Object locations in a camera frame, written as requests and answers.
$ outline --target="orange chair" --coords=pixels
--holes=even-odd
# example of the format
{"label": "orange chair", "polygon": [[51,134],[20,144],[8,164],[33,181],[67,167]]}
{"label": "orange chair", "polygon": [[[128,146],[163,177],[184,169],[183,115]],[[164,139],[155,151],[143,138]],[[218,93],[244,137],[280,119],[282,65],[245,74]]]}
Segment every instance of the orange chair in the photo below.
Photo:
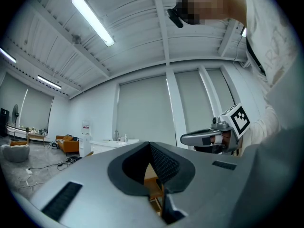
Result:
{"label": "orange chair", "polygon": [[66,136],[56,136],[56,140],[63,139],[63,143],[60,141],[56,141],[60,149],[64,153],[69,153],[69,152],[79,152],[79,141],[73,141],[73,137],[66,135]]}

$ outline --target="ceiling light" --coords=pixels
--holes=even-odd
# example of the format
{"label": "ceiling light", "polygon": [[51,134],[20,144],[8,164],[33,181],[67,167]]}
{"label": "ceiling light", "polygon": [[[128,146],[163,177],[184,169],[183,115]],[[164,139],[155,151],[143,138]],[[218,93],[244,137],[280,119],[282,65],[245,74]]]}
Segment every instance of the ceiling light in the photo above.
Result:
{"label": "ceiling light", "polygon": [[247,36],[247,32],[246,32],[245,26],[242,29],[241,35],[242,35],[242,37],[246,37]]}
{"label": "ceiling light", "polygon": [[92,9],[89,7],[85,0],[72,0],[73,5],[78,9],[83,17],[89,22],[100,38],[105,42],[105,44],[110,47],[114,45],[114,40],[110,34],[106,31],[104,26],[100,23],[97,16],[94,14]]}
{"label": "ceiling light", "polygon": [[0,52],[5,55],[9,60],[12,60],[14,63],[16,63],[15,58],[13,58],[10,54],[8,54],[5,50],[3,50],[2,48],[0,48]]}
{"label": "ceiling light", "polygon": [[43,77],[41,77],[40,75],[38,75],[37,78],[38,78],[38,79],[41,79],[42,81],[44,81],[44,82],[46,82],[46,83],[48,83],[49,85],[52,85],[52,86],[54,86],[54,87],[56,87],[56,88],[58,88],[58,89],[61,89],[61,86],[56,85],[56,84],[52,83],[51,81],[48,81],[46,78],[43,78]]}

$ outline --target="gray floor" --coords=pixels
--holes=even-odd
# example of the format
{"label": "gray floor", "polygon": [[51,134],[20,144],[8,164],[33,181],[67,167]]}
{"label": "gray floor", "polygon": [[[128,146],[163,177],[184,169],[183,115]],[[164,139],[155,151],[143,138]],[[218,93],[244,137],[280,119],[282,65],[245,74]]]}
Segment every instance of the gray floor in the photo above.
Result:
{"label": "gray floor", "polygon": [[[3,144],[8,144],[8,142],[8,137],[0,139],[0,146]],[[28,167],[40,168],[51,164],[58,164],[59,162],[67,159],[65,153],[63,153],[60,149],[54,150],[52,148],[48,148],[47,143],[44,147],[41,144],[30,142],[29,146],[30,151],[28,159],[22,163],[13,163],[7,161],[0,151],[0,164],[7,184],[12,190],[19,192],[27,199],[31,198],[35,191],[37,191],[43,185],[42,183],[47,182],[49,179],[59,174],[60,171],[57,169],[57,166],[54,165],[39,170],[31,170],[33,174],[31,177],[29,177],[25,169]]]}

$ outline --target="ceiling beam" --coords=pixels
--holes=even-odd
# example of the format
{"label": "ceiling beam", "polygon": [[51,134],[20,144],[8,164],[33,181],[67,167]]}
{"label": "ceiling beam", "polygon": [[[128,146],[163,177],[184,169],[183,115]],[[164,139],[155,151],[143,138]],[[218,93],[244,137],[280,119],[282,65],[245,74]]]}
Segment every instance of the ceiling beam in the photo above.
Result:
{"label": "ceiling beam", "polygon": [[61,26],[57,20],[37,1],[29,0],[29,6],[41,19],[43,19],[61,38],[73,46],[74,50],[85,58],[90,65],[96,67],[102,75],[106,78],[110,77],[110,72],[107,70],[104,65],[97,61],[95,57],[92,56],[82,45],[74,44],[72,41],[72,35],[66,31],[66,29]]}
{"label": "ceiling beam", "polygon": [[7,48],[7,47],[9,48],[9,52],[14,52],[15,54],[18,54],[20,57],[22,57],[24,60],[26,60],[32,66],[34,66],[34,67],[40,69],[41,71],[45,72],[50,77],[54,76],[55,79],[61,81],[65,85],[70,86],[71,88],[73,88],[73,89],[75,89],[79,92],[82,92],[82,89],[79,85],[77,85],[73,81],[70,81],[69,79],[66,79],[65,77],[63,77],[59,73],[54,73],[54,71],[52,69],[50,69],[46,65],[42,64],[41,62],[39,62],[38,60],[33,58],[31,55],[24,52],[22,49],[17,47],[14,43],[9,41],[8,39],[3,40],[3,45],[4,45],[5,48]]}
{"label": "ceiling beam", "polygon": [[[220,56],[195,56],[195,57],[180,57],[180,58],[174,58],[174,59],[170,59],[170,63],[173,63],[173,62],[180,62],[180,61],[190,61],[190,60],[226,60],[226,61],[233,61],[234,58],[232,57],[220,57]],[[247,60],[243,60],[243,59],[236,59],[235,60],[236,62],[246,62]],[[140,70],[140,69],[144,69],[144,68],[147,68],[147,67],[152,67],[152,66],[156,66],[156,65],[161,65],[161,64],[165,64],[166,61],[165,60],[162,60],[162,61],[158,61],[158,62],[152,62],[152,63],[148,63],[146,65],[141,65],[141,66],[135,66],[135,67],[130,67],[128,68],[127,70],[125,71],[122,71],[122,72],[119,72],[115,75],[112,75],[109,79],[98,79],[96,80],[95,82],[93,83],[89,83],[88,85],[84,86],[83,87],[83,92],[85,92],[86,90],[96,86],[96,85],[99,85],[101,83],[104,83],[110,79],[113,79],[113,78],[116,78],[116,77],[119,77],[119,76],[122,76],[124,74],[128,74],[128,73],[131,73],[131,72],[134,72],[136,70]],[[73,96],[71,96],[69,99],[72,99],[74,98],[75,96],[79,95],[80,93],[76,93],[74,94]]]}
{"label": "ceiling beam", "polygon": [[230,19],[227,29],[226,29],[226,33],[224,35],[223,41],[220,44],[220,47],[218,49],[218,54],[223,57],[224,54],[226,53],[227,49],[229,48],[229,44],[233,38],[234,33],[236,32],[238,26],[238,21],[234,20],[234,19]]}
{"label": "ceiling beam", "polygon": [[169,66],[170,65],[169,40],[168,40],[168,31],[167,31],[165,13],[163,10],[163,3],[162,3],[162,0],[155,0],[154,2],[155,2],[157,16],[158,16],[158,19],[160,22],[160,27],[161,27],[161,37],[162,37],[162,43],[163,43],[163,50],[165,53],[166,65]]}
{"label": "ceiling beam", "polygon": [[156,11],[156,7],[153,5],[152,7],[145,8],[144,10],[141,8],[141,9],[139,9],[139,10],[137,10],[137,11],[132,11],[132,12],[130,12],[130,13],[128,13],[128,14],[124,14],[124,15],[123,15],[123,16],[124,16],[123,18],[117,18],[117,17],[114,17],[114,16],[113,16],[113,18],[110,18],[110,19],[112,19],[112,20],[115,19],[115,21],[112,22],[111,24],[109,24],[109,26],[107,26],[107,28],[108,28],[108,29],[113,29],[113,28],[115,28],[117,25],[120,25],[121,23],[124,23],[124,22],[126,22],[126,21],[128,21],[128,20],[134,19],[134,18],[136,18],[136,17],[138,17],[138,16],[148,14],[149,12],[152,13],[152,12],[154,12],[154,11]]}
{"label": "ceiling beam", "polygon": [[52,89],[48,88],[46,85],[42,85],[41,83],[37,82],[35,79],[32,79],[31,77],[24,77],[24,74],[22,72],[20,72],[18,69],[13,67],[7,61],[3,60],[3,62],[5,65],[7,65],[4,67],[6,72],[9,73],[10,75],[12,75],[14,78],[17,78],[19,81],[23,82],[24,84],[26,84],[36,90],[43,91],[46,94],[49,93],[53,96],[58,95],[63,98],[69,98],[68,95],[66,95],[66,94],[64,95],[56,90],[52,90]]}

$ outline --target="person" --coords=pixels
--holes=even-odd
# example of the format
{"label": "person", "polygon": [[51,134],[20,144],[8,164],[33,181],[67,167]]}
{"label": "person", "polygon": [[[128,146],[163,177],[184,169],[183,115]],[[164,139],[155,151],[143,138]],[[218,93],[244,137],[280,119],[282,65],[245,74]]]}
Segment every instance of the person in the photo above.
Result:
{"label": "person", "polygon": [[[261,85],[266,101],[263,117],[252,123],[240,139],[241,154],[245,148],[261,143],[280,131],[280,123],[267,93],[296,60],[299,42],[287,17],[274,0],[178,0],[176,14],[191,25],[204,24],[208,19],[235,19],[247,29],[247,43],[260,66],[247,51],[251,71]],[[223,134],[223,144],[229,134]]]}

